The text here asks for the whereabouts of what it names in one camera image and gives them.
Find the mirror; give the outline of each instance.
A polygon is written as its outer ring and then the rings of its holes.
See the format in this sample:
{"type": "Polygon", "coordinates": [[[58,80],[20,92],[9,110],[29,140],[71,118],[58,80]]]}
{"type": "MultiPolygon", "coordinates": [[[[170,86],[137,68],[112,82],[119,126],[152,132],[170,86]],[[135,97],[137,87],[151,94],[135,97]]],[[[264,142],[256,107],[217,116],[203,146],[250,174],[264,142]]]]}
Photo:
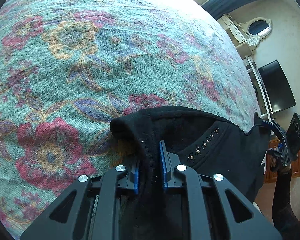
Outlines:
{"type": "Polygon", "coordinates": [[[263,36],[269,29],[270,25],[266,21],[257,20],[249,26],[248,32],[252,35],[263,36]]]}
{"type": "Polygon", "coordinates": [[[272,21],[263,17],[254,18],[240,25],[255,46],[258,46],[272,30],[272,21]]]}

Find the floral pattern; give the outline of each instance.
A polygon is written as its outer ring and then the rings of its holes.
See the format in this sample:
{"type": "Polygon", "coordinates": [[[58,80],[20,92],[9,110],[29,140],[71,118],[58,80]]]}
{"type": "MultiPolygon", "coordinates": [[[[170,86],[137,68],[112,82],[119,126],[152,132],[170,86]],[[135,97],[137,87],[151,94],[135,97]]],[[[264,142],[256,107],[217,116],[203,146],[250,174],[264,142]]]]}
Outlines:
{"type": "Polygon", "coordinates": [[[97,172],[82,155],[78,130],[60,117],[40,123],[35,130],[30,123],[22,124],[17,136],[25,156],[16,161],[16,168],[22,179],[38,188],[58,195],[81,174],[97,172]]]}
{"type": "Polygon", "coordinates": [[[7,0],[0,10],[0,220],[22,232],[77,176],[136,152],[113,118],[177,105],[244,131],[244,64],[192,0],[7,0]]]}

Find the bedspread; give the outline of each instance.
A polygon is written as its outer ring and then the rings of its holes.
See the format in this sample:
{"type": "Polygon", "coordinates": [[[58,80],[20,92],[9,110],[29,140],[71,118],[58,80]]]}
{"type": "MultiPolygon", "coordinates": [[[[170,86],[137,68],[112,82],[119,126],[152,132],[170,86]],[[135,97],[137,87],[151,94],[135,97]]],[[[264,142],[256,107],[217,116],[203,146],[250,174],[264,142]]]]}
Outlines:
{"type": "Polygon", "coordinates": [[[0,220],[15,239],[81,174],[127,153],[111,119],[187,106],[248,131],[231,40],[192,0],[7,0],[0,10],[0,220]]]}

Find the triangular cutout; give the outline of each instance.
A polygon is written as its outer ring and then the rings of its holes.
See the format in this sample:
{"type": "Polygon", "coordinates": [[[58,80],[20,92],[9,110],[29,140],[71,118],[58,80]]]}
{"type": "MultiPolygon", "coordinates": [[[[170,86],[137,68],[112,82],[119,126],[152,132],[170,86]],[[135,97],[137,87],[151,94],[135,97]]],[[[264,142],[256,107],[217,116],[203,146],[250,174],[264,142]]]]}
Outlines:
{"type": "Polygon", "coordinates": [[[251,212],[244,206],[244,204],[231,190],[226,190],[226,196],[228,198],[234,220],[237,223],[241,223],[252,218],[251,212]]]}
{"type": "Polygon", "coordinates": [[[65,224],[68,221],[68,217],[75,199],[77,191],[72,191],[55,210],[51,213],[49,218],[57,222],[65,224]]]}

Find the black garment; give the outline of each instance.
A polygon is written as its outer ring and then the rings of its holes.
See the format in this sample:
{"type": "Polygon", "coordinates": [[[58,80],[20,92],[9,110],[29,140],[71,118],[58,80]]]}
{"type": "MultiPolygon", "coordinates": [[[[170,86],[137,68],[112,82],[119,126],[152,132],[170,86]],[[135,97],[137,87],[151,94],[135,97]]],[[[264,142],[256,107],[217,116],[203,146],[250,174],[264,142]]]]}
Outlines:
{"type": "Polygon", "coordinates": [[[264,166],[260,164],[270,139],[270,131],[260,122],[256,116],[255,125],[245,134],[224,118],[179,106],[142,109],[113,119],[114,137],[136,141],[142,160],[139,194],[128,200],[121,219],[122,239],[177,239],[173,237],[178,228],[167,219],[165,210],[160,140],[165,141],[167,151],[179,155],[181,163],[202,175],[223,174],[253,202],[263,183],[264,166]]]}
{"type": "Polygon", "coordinates": [[[300,240],[300,222],[290,204],[291,176],[291,169],[287,174],[278,172],[272,204],[272,220],[283,240],[300,240]]]}

